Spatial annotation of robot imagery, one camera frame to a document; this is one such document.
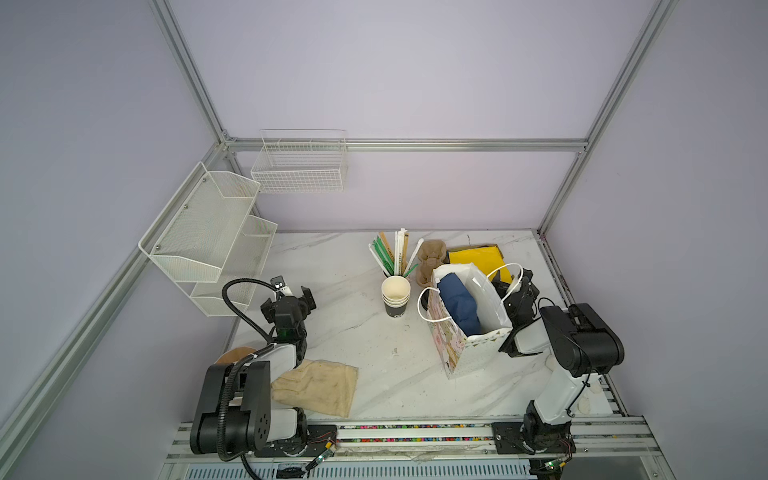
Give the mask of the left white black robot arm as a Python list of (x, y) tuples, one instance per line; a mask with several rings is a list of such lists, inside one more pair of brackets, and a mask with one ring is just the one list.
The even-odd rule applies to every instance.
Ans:
[[(261, 306), (273, 333), (264, 331), (230, 300), (229, 289), (246, 283), (273, 292), (274, 298)], [(265, 448), (298, 455), (308, 446), (304, 411), (275, 407), (271, 394), (272, 383), (305, 358), (305, 320), (316, 303), (308, 288), (301, 291), (300, 296), (294, 295), (281, 276), (269, 282), (238, 278), (223, 286), (225, 304), (262, 335), (266, 345), (239, 360), (207, 369), (190, 431), (189, 445), (194, 454), (215, 454), (222, 461), (232, 461)]]

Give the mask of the white paper gift bag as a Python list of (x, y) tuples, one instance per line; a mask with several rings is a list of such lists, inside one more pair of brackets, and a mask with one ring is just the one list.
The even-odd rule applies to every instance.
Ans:
[(429, 326), (446, 376), (485, 367), (513, 329), (504, 302), (508, 283), (493, 283), (476, 265), (446, 264), (432, 272), (419, 295), (418, 314)]

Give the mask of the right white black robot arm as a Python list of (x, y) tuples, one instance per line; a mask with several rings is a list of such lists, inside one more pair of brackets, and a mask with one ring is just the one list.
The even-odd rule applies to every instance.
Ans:
[(512, 323), (512, 330), (498, 351), (511, 358), (549, 352), (556, 361), (544, 390), (530, 401), (519, 422), (491, 424), (499, 454), (558, 454), (540, 470), (554, 473), (572, 459), (571, 435), (574, 408), (579, 398), (614, 366), (625, 351), (621, 340), (587, 303), (563, 309), (555, 303), (542, 306), (533, 272), (522, 268), (513, 284), (500, 280), (497, 271), (489, 278)]

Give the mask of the white straw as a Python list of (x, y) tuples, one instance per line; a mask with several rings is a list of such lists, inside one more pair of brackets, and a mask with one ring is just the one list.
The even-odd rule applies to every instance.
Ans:
[(408, 260), (408, 263), (405, 266), (405, 271), (403, 273), (404, 277), (407, 277), (412, 272), (413, 268), (415, 267), (416, 257), (418, 255), (418, 252), (419, 252), (423, 242), (424, 242), (423, 238), (419, 238), (418, 239), (418, 241), (417, 241), (417, 243), (416, 243), (416, 245), (415, 245), (415, 247), (413, 249), (413, 252), (412, 252), (412, 254), (411, 254), (411, 256), (410, 256), (410, 258)]

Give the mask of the blue paper napkin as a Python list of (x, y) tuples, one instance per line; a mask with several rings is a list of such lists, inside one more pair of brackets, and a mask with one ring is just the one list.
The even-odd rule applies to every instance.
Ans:
[(455, 273), (438, 282), (441, 300), (454, 323), (467, 336), (480, 335), (482, 327), (477, 314), (477, 302)]

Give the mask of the black plastic cup lid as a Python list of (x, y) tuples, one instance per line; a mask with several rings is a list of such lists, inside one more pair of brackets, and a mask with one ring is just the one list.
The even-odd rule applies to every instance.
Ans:
[(428, 309), (428, 301), (429, 301), (429, 290), (428, 289), (424, 289), (422, 291), (422, 294), (421, 294), (420, 300), (419, 300), (420, 305), (421, 305), (421, 307), (424, 310)]

